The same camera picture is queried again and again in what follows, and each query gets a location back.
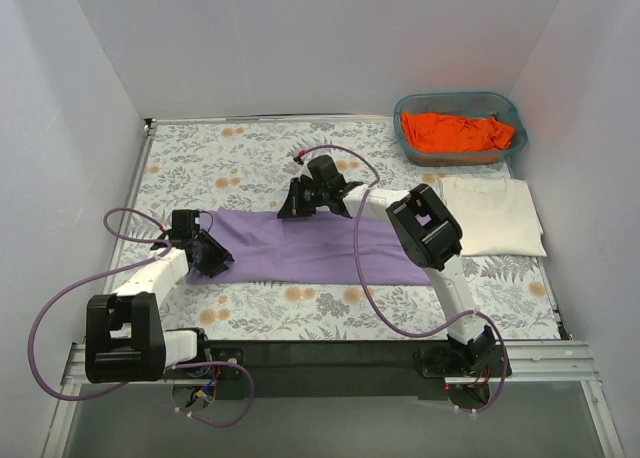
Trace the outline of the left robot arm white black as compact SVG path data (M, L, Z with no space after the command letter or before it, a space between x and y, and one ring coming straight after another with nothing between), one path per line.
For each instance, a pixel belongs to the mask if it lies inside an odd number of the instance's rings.
M205 376L213 355L200 328L165 331L160 307L191 273L215 277L232 254L210 234L213 217L174 210L171 226L154 240L149 258L124 284L87 304L85 373L92 383L157 381L177 365L193 378Z

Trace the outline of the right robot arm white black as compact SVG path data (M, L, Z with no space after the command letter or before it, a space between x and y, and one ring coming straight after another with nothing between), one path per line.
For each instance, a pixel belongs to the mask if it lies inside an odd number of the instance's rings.
M426 184L409 191L379 189L378 174L365 184L347 181L333 159L321 155L303 165L299 177L290 180L285 202L277 213L279 219L313 216L317 209L354 220L353 250L356 273L365 281L359 253L359 225L364 217L392 226L409 260L428 277L446 322L428 332L414 333L392 324L373 301L365 295L375 314L397 334L407 338L427 338L447 332L449 351L442 356L442 373L463 375L482 372L485 377L505 378L509 358L504 340L493 321L476 309L461 259L461 226L436 192Z

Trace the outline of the purple t shirt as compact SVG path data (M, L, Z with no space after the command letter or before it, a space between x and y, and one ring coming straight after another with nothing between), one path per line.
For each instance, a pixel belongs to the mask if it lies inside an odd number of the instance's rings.
M279 220L274 212L220 208L203 218L204 228L233 256L229 269L210 278L192 270L190 285L284 282L357 285L353 232L369 285L425 286L425 272L404 253L391 224L349 218L327 211L310 218Z

